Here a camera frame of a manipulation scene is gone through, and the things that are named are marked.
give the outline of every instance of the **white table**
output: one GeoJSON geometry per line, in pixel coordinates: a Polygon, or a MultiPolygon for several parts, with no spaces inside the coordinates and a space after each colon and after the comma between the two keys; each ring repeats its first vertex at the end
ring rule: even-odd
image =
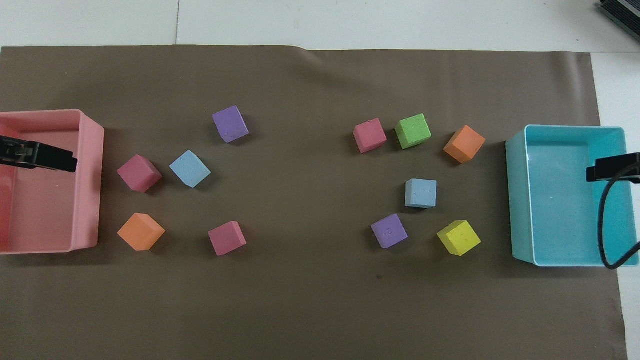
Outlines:
{"type": "MultiPolygon", "coordinates": [[[[0,46],[293,45],[593,53],[600,121],[640,151],[640,42],[596,0],[0,0],[0,46]]],[[[640,186],[633,186],[640,229],[640,186]]],[[[629,359],[640,359],[640,268],[618,270],[629,359]]]]}

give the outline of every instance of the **block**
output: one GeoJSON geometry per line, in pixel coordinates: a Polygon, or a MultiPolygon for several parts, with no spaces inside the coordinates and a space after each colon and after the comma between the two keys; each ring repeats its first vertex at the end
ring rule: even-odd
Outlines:
{"type": "Polygon", "coordinates": [[[424,119],[424,114],[400,120],[396,125],[396,133],[403,149],[419,145],[431,138],[431,131],[424,119]]]}
{"type": "Polygon", "coordinates": [[[444,147],[444,151],[463,164],[474,158],[485,139],[467,125],[458,130],[444,147]]]}
{"type": "Polygon", "coordinates": [[[356,125],[353,136],[356,138],[360,154],[377,149],[387,141],[385,130],[380,124],[380,119],[377,118],[356,125]]]}
{"type": "Polygon", "coordinates": [[[135,251],[151,249],[164,229],[147,214],[135,213],[118,231],[118,235],[135,251]]]}
{"type": "Polygon", "coordinates": [[[466,220],[451,223],[438,233],[449,253],[462,256],[480,243],[480,238],[466,220]]]}
{"type": "Polygon", "coordinates": [[[404,205],[411,208],[428,209],[436,206],[435,180],[411,179],[404,185],[404,205]]]}
{"type": "Polygon", "coordinates": [[[209,231],[209,239],[213,244],[216,255],[222,256],[228,254],[237,248],[246,245],[246,240],[240,230],[240,224],[237,221],[230,221],[209,231]]]}
{"type": "Polygon", "coordinates": [[[190,187],[194,188],[197,184],[200,184],[205,177],[211,174],[211,171],[198,159],[198,156],[187,150],[182,156],[169,165],[171,170],[182,180],[182,182],[190,187]]]}
{"type": "Polygon", "coordinates": [[[237,106],[231,106],[212,116],[222,140],[226,143],[230,143],[249,133],[237,106]]]}
{"type": "Polygon", "coordinates": [[[398,214],[389,215],[371,226],[380,246],[387,249],[409,236],[406,234],[398,214]]]}
{"type": "Polygon", "coordinates": [[[162,175],[151,164],[151,161],[140,155],[135,155],[118,169],[118,175],[127,183],[131,190],[145,193],[151,186],[162,179],[162,175]]]}

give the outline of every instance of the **black cord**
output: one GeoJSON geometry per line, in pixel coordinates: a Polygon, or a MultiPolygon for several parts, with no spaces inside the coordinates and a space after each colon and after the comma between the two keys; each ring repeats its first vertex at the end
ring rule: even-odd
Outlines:
{"type": "Polygon", "coordinates": [[[613,264],[609,263],[609,261],[607,260],[607,254],[605,254],[604,252],[604,239],[602,235],[604,228],[604,206],[607,202],[607,196],[609,195],[609,191],[611,190],[611,187],[613,187],[613,184],[615,184],[616,181],[619,181],[621,177],[629,174],[634,170],[639,169],[640,161],[631,164],[617,172],[616,175],[612,177],[611,180],[609,180],[607,186],[605,186],[604,191],[602,192],[602,197],[600,198],[600,207],[598,209],[598,248],[600,249],[600,259],[602,259],[602,263],[606,268],[611,270],[619,268],[620,265],[626,263],[627,260],[629,260],[636,252],[638,252],[640,250],[640,243],[636,243],[631,249],[629,249],[629,251],[627,251],[626,254],[624,254],[624,256],[622,256],[622,258],[620,258],[620,260],[616,261],[613,264]]]}

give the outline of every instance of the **pink plastic container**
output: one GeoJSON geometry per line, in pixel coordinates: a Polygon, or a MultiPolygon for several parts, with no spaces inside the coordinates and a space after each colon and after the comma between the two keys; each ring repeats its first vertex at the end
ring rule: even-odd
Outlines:
{"type": "Polygon", "coordinates": [[[0,113],[0,135],[73,151],[74,174],[0,165],[0,254],[69,252],[98,242],[104,129],[80,110],[0,113]]]}

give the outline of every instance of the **turquoise plastic container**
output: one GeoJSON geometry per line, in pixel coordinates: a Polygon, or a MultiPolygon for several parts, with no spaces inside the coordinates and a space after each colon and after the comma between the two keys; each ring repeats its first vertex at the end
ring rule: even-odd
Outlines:
{"type": "MultiPolygon", "coordinates": [[[[598,158],[627,153],[619,127],[528,125],[507,141],[513,256],[538,266],[603,266],[597,215],[606,182],[587,183],[598,158]]],[[[604,217],[607,258],[636,243],[630,184],[616,183],[604,217]]],[[[627,263],[638,264],[638,254],[627,263]]]]}

